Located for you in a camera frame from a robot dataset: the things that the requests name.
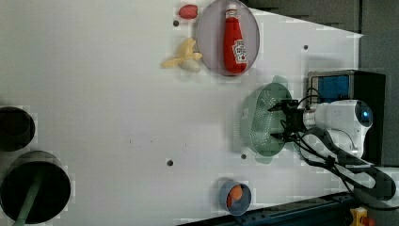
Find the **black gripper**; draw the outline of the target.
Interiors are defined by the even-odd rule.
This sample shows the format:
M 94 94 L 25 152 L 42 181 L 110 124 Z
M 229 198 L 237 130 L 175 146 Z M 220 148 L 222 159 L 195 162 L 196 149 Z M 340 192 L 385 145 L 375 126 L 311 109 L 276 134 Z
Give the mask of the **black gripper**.
M 297 140 L 299 133 L 306 131 L 303 122 L 304 109 L 298 106 L 298 100 L 283 100 L 268 109 L 269 112 L 282 110 L 285 115 L 284 132 L 271 134 L 271 137 L 284 142 L 291 142 Z

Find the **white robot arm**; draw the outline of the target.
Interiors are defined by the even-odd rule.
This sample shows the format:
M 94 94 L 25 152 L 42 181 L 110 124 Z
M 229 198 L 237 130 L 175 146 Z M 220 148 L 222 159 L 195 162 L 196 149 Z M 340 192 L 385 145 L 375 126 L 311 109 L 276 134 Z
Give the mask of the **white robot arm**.
M 372 109 L 361 100 L 341 100 L 300 108 L 298 100 L 282 100 L 271 106 L 269 112 L 281 111 L 283 132 L 272 137 L 290 142 L 294 135 L 302 137 L 321 132 L 330 136 L 330 143 L 357 158 L 362 158 L 364 141 L 374 123 Z

